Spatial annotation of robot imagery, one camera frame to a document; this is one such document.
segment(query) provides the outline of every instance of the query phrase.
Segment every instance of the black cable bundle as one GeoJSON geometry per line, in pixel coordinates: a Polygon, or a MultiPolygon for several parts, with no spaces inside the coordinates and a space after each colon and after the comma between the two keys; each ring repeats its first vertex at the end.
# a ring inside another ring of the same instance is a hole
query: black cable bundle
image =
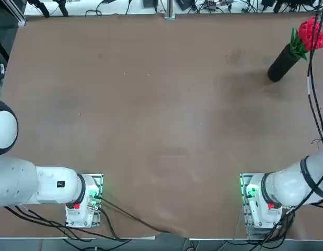
{"type": "Polygon", "coordinates": [[[313,10],[315,10],[316,8],[313,6],[314,2],[315,0],[277,0],[273,11],[274,13],[278,13],[282,4],[287,4],[286,8],[282,12],[284,12],[288,7],[290,7],[291,10],[293,10],[292,12],[295,12],[297,7],[301,6],[310,6],[313,8],[313,10]]]}

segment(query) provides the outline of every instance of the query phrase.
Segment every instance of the metal frame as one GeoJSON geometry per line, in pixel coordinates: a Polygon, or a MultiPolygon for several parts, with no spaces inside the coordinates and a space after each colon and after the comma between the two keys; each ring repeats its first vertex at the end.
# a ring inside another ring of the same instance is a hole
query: metal frame
{"type": "Polygon", "coordinates": [[[4,5],[8,8],[10,13],[18,20],[18,26],[24,26],[26,24],[26,17],[22,13],[13,0],[2,0],[4,5]]]}
{"type": "Polygon", "coordinates": [[[173,13],[173,0],[167,0],[167,11],[165,13],[166,20],[175,20],[176,16],[173,13]]]}
{"type": "Polygon", "coordinates": [[[244,197],[244,191],[246,190],[247,185],[250,183],[251,178],[253,177],[254,173],[241,173],[240,174],[240,188],[241,188],[241,197],[243,199],[243,213],[245,218],[245,226],[247,237],[249,240],[258,240],[263,239],[266,234],[268,234],[271,229],[257,229],[254,227],[253,219],[251,216],[251,209],[249,203],[247,202],[246,198],[244,197]]]}

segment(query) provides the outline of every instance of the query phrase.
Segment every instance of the table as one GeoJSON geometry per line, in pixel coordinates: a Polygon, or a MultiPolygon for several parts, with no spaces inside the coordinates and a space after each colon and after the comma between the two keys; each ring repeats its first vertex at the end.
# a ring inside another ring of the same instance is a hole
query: table
{"type": "MultiPolygon", "coordinates": [[[[20,125],[10,154],[103,173],[108,199],[172,233],[233,238],[239,174],[280,170],[317,151],[307,62],[280,82],[266,76],[307,18],[31,19],[18,29],[4,81],[2,100],[20,125]]],[[[314,74],[323,115],[323,49],[314,74]]],[[[63,205],[32,208],[64,221],[63,205]]],[[[157,234],[107,210],[120,236],[157,234]]],[[[104,223],[94,231],[109,234],[104,223]]],[[[16,236],[62,235],[0,209],[0,237],[16,236]]],[[[245,237],[243,221],[237,238],[245,237]]],[[[289,238],[323,239],[323,209],[298,211],[289,238]]]]}

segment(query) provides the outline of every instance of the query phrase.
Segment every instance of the black cylinder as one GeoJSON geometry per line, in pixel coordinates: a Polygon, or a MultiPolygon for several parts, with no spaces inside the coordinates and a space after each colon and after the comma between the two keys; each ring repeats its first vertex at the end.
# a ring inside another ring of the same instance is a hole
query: black cylinder
{"type": "Polygon", "coordinates": [[[290,45],[287,44],[280,55],[275,59],[274,63],[267,71],[270,80],[277,82],[292,68],[292,66],[299,60],[298,56],[294,56],[290,52],[290,45]]]}

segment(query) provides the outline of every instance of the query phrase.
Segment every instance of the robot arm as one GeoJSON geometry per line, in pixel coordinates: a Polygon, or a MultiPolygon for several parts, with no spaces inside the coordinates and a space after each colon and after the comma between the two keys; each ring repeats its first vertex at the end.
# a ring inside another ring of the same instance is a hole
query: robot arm
{"type": "Polygon", "coordinates": [[[323,199],[323,149],[274,173],[253,174],[244,194],[252,212],[255,228],[271,229],[282,216],[283,208],[298,206],[308,194],[304,204],[323,199]]]}
{"type": "MultiPolygon", "coordinates": [[[[18,136],[13,111],[0,101],[0,155],[8,152],[18,136]]],[[[99,186],[93,175],[77,174],[66,167],[34,166],[29,161],[0,156],[0,207],[21,204],[64,203],[66,224],[72,227],[99,225],[102,175],[99,186]]]]}

